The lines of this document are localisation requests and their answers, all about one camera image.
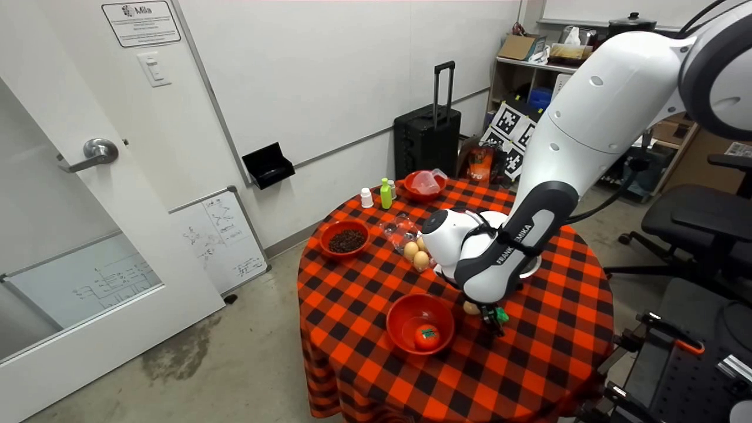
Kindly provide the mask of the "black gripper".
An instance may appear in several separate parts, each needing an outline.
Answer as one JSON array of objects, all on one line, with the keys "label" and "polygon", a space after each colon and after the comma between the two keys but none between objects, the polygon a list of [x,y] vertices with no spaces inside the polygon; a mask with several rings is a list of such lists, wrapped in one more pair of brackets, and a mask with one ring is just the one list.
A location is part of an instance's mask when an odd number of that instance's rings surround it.
[{"label": "black gripper", "polygon": [[501,321],[497,321],[496,316],[490,316],[490,310],[494,310],[494,308],[497,308],[497,306],[496,306],[496,302],[494,302],[494,306],[479,302],[479,314],[482,314],[484,319],[489,319],[489,321],[486,321],[489,333],[497,339],[497,336],[502,336],[502,326],[501,326]]}]

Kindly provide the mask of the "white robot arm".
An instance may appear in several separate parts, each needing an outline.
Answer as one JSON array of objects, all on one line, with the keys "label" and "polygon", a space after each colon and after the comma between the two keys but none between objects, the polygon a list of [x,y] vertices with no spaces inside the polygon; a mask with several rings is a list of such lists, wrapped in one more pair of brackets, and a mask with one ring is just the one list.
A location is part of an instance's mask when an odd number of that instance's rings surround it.
[{"label": "white robot arm", "polygon": [[716,137],[752,139],[749,0],[687,35],[608,38],[539,117],[510,211],[436,209],[423,221],[429,256],[490,330],[581,198],[643,128],[677,112]]}]

